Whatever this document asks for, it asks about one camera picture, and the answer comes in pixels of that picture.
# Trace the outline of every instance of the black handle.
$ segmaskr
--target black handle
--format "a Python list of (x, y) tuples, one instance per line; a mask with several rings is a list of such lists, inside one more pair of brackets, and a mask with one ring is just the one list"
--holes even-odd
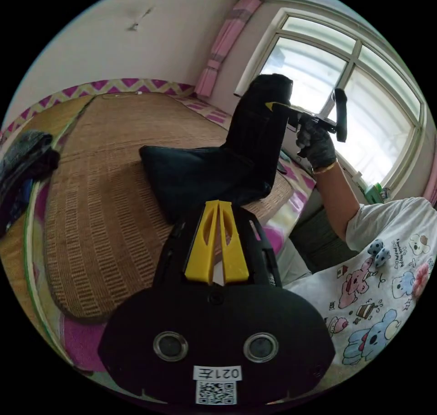
[(339, 142), (345, 142), (347, 138), (347, 97), (345, 91), (341, 88), (336, 88), (332, 94), (332, 98), (337, 108), (337, 140)]

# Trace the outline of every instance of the cartoon print shirt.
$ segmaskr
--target cartoon print shirt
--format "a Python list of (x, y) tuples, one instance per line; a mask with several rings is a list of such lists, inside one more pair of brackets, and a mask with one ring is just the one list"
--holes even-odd
[(359, 255), (284, 286), (319, 311), (336, 351), (310, 393), (356, 374), (408, 319), (436, 260), (437, 211), (424, 198), (361, 205), (346, 243)]

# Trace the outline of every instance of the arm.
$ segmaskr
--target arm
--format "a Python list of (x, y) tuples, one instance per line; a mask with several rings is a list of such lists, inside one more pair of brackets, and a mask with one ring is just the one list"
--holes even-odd
[(357, 214), (360, 204), (338, 163), (332, 169), (315, 175), (328, 221), (337, 236), (345, 241), (348, 222)]
[(317, 189), (332, 229), (346, 241), (348, 222), (357, 214), (360, 204), (337, 162), (330, 135), (317, 121), (309, 119), (300, 127), (296, 144), (301, 148), (298, 155), (307, 158), (315, 171)]

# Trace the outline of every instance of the black glove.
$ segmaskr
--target black glove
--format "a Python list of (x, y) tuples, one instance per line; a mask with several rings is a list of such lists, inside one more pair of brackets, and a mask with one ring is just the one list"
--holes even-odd
[(303, 122), (297, 132), (298, 156), (308, 159), (313, 169), (325, 168), (337, 160), (329, 133), (313, 118)]

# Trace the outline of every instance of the white window frame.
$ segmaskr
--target white window frame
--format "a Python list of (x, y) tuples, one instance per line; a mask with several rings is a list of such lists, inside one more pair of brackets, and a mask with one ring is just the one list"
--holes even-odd
[[(406, 67), (401, 67), (401, 65), (398, 63), (398, 61), (401, 61), (401, 59), (396, 54), (394, 49), (370, 29), (358, 24), (356, 21), (345, 17), (344, 15), (340, 15), (339, 13), (333, 12), (324, 7), (299, 2), (293, 2), (292, 6), (293, 7), (282, 8), (277, 16), (273, 19), (270, 28), (267, 30), (262, 42), (260, 43), (260, 46), (255, 51), (255, 54), (252, 56), (248, 67), (243, 73), (235, 94), (241, 96), (243, 92), (246, 91), (250, 82), (259, 75), (274, 46), (276, 45), (276, 42), (281, 37), (316, 46), (333, 55), (345, 59), (346, 66), (343, 69), (335, 88), (346, 87), (346, 84), (349, 81), (355, 66), (362, 69), (371, 77), (373, 77), (378, 83), (380, 83), (392, 95), (392, 97), (401, 106), (408, 119), (413, 123), (413, 129), (402, 152), (398, 156), (398, 160), (395, 162), (392, 169), (381, 183), (383, 187), (387, 187), (393, 192), (393, 190), (399, 186), (400, 182), (404, 178), (420, 145), (420, 140), (425, 126), (426, 110), (425, 100), (422, 92), (417, 87), (417, 84), (415, 83), (408, 69)], [(356, 43), (352, 54), (313, 37), (282, 30), (281, 28), (290, 16), (315, 21), (354, 38)], [(407, 86), (412, 90), (420, 103), (419, 119), (416, 118), (408, 105), (390, 86), (389, 83), (387, 83), (378, 73), (368, 67), (365, 63), (358, 60), (358, 56), (363, 45), (375, 52), (392, 69), (394, 69), (395, 72), (397, 72), (401, 79), (403, 79)], [(333, 107), (334, 101), (331, 98), (328, 98), (318, 115), (322, 118), (327, 118)], [(337, 156), (341, 166), (343, 167), (343, 170), (351, 177), (352, 181), (359, 188), (361, 188), (361, 190), (365, 189), (367, 184), (361, 179), (361, 174), (357, 174), (354, 168), (339, 153), (337, 153)]]

